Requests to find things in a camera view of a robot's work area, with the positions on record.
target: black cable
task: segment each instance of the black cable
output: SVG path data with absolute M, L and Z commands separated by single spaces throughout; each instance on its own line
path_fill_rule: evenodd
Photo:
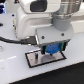
M 0 41 L 6 42 L 6 43 L 21 44 L 21 41 L 9 40 L 9 39 L 5 39 L 3 37 L 0 37 Z
M 6 42 L 6 43 L 23 44 L 23 45 L 28 45 L 28 44 L 37 45 L 37 41 L 36 41 L 35 36 L 30 36 L 29 38 L 22 39 L 20 41 L 10 40 L 10 39 L 0 37 L 0 41 Z

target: blue object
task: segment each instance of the blue object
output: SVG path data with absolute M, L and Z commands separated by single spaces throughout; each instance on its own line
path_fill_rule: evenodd
M 46 52 L 50 54 L 57 53 L 59 50 L 59 43 L 46 46 Z

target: robotic arm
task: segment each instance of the robotic arm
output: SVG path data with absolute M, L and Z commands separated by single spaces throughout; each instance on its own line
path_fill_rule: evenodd
M 13 20 L 18 40 L 0 37 L 1 41 L 35 45 L 41 54 L 65 50 L 73 38 L 71 17 L 80 8 L 81 0 L 19 0 L 20 7 Z

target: white surface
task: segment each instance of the white surface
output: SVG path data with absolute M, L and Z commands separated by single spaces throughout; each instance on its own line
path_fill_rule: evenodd
M 0 36 L 9 39 L 16 39 L 12 24 L 13 18 L 15 17 L 12 17 L 11 14 L 0 15 L 0 22 L 4 23 L 4 26 L 0 27 Z M 66 60 L 36 68 L 29 68 L 25 58 L 25 53 L 32 49 L 36 49 L 35 47 L 8 44 L 1 41 L 0 46 L 3 48 L 3 50 L 0 52 L 0 84 L 19 81 L 84 61 L 84 33 L 76 34 L 70 41 L 66 51 L 64 52 L 65 56 L 67 57 Z
M 20 4 L 14 4 L 15 0 L 6 0 L 5 7 L 7 13 L 16 13 L 17 9 L 19 8 Z
M 20 4 L 26 13 L 31 13 L 30 5 L 36 0 L 20 0 Z M 47 0 L 47 10 L 45 12 L 55 12 L 60 8 L 61 0 Z

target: screw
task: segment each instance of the screw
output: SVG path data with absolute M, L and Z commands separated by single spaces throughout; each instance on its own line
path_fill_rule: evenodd
M 15 16 L 14 14 L 12 14 L 12 16 Z
M 44 36 L 42 36 L 41 38 L 42 38 L 42 39 L 44 39 L 45 37 L 44 37 Z
M 3 26 L 3 23 L 0 23 L 0 26 Z
M 61 35 L 64 36 L 64 33 L 62 33 Z

